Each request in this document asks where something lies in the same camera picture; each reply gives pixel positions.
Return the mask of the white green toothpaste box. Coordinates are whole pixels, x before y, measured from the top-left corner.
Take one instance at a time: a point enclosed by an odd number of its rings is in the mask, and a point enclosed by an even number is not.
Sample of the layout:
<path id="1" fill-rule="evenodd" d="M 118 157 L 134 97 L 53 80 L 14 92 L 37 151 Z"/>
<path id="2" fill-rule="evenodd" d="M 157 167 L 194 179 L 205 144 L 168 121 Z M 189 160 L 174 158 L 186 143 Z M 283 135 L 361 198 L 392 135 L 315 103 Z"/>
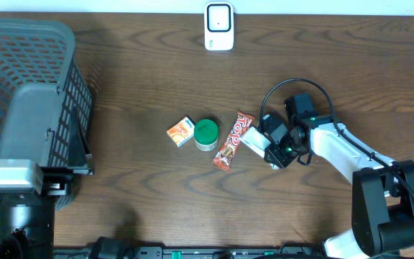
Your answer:
<path id="1" fill-rule="evenodd" d="M 263 134 L 258 132 L 256 127 L 250 127 L 240 137 L 240 140 L 261 158 L 265 158 L 265 149 L 271 144 Z"/>

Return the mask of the orange chocolate bar wrapper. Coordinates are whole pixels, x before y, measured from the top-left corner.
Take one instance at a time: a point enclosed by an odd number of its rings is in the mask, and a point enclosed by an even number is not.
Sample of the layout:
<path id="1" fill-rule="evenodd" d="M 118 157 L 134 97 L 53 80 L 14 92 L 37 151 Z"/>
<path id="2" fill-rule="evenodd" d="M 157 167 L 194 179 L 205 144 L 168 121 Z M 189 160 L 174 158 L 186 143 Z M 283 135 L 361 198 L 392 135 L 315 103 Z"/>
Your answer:
<path id="1" fill-rule="evenodd" d="M 254 121 L 254 116 L 238 111 L 236 121 L 228 137 L 213 159 L 213 164 L 221 170 L 229 172 L 231 162 L 235 156 L 241 137 L 247 132 Z"/>

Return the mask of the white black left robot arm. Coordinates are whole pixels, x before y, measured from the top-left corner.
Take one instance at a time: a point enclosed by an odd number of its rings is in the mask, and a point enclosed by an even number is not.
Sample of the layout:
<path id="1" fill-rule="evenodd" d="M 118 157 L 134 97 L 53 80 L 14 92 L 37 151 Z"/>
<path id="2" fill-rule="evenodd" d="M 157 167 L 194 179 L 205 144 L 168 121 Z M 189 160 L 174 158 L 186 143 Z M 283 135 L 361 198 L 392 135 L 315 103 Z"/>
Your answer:
<path id="1" fill-rule="evenodd" d="M 65 167 L 0 159 L 0 258 L 53 258 L 56 208 L 72 202 L 81 174 L 92 172 L 77 109 L 69 133 Z"/>

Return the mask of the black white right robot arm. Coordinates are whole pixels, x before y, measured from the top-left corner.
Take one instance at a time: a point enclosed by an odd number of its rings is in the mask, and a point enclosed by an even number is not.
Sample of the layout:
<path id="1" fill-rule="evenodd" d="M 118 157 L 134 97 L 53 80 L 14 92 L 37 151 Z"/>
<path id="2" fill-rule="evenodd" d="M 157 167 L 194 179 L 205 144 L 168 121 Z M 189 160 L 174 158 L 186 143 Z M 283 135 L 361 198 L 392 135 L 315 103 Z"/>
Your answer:
<path id="1" fill-rule="evenodd" d="M 286 168 L 302 156 L 328 161 L 351 184 L 351 228 L 323 244 L 329 258 L 398 258 L 414 247 L 414 161 L 377 153 L 329 115 L 304 110 L 259 121 L 265 160 Z"/>

